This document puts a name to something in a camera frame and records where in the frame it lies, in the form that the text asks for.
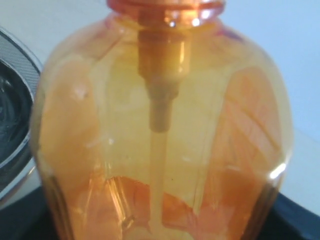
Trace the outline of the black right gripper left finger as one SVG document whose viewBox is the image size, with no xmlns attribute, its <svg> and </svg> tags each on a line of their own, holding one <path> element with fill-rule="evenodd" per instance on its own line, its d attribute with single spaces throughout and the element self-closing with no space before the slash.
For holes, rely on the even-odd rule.
<svg viewBox="0 0 320 240">
<path fill-rule="evenodd" d="M 0 211 L 2 240 L 50 238 L 50 214 L 41 187 Z"/>
</svg>

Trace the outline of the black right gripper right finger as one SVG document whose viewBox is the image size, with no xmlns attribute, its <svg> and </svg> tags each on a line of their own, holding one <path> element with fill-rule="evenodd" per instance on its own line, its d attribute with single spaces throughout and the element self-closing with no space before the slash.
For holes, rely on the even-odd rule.
<svg viewBox="0 0 320 240">
<path fill-rule="evenodd" d="M 282 193 L 277 195 L 272 208 L 275 213 L 305 240 L 320 239 L 320 217 L 300 206 Z"/>
</svg>

